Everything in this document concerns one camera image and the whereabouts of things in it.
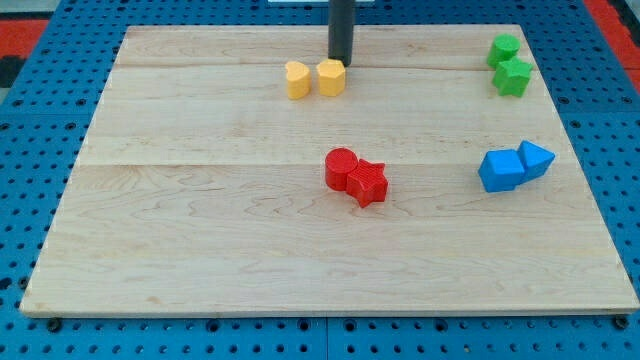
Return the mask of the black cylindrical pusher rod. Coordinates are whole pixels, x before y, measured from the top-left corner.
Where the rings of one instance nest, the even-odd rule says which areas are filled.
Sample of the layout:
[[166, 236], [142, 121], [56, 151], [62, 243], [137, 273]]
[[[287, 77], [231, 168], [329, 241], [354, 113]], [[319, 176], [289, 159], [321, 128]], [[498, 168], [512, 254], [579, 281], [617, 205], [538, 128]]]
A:
[[352, 61], [354, 23], [354, 0], [328, 1], [328, 58], [340, 60], [344, 67]]

